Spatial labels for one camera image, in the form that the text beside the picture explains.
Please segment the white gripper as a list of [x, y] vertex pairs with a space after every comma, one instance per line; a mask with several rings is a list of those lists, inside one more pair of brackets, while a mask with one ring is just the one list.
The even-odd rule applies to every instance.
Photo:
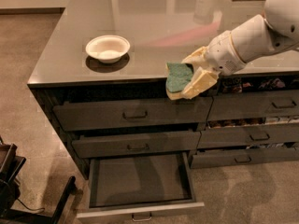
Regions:
[[230, 76], [246, 66], [235, 50], [230, 31], [225, 31], [215, 37], [207, 47], [197, 49], [185, 57], [182, 63], [201, 67], [207, 67], [209, 64], [217, 71], [197, 69], [191, 81], [181, 92], [181, 96], [185, 99], [192, 99], [214, 86], [219, 73], [223, 76]]

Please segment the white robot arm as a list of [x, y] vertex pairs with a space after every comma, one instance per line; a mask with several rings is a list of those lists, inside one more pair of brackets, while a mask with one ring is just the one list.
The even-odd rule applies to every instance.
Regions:
[[265, 0], [263, 14], [218, 35], [183, 60], [193, 66], [194, 74], [181, 96], [192, 99], [216, 84], [220, 76], [298, 46], [299, 0]]

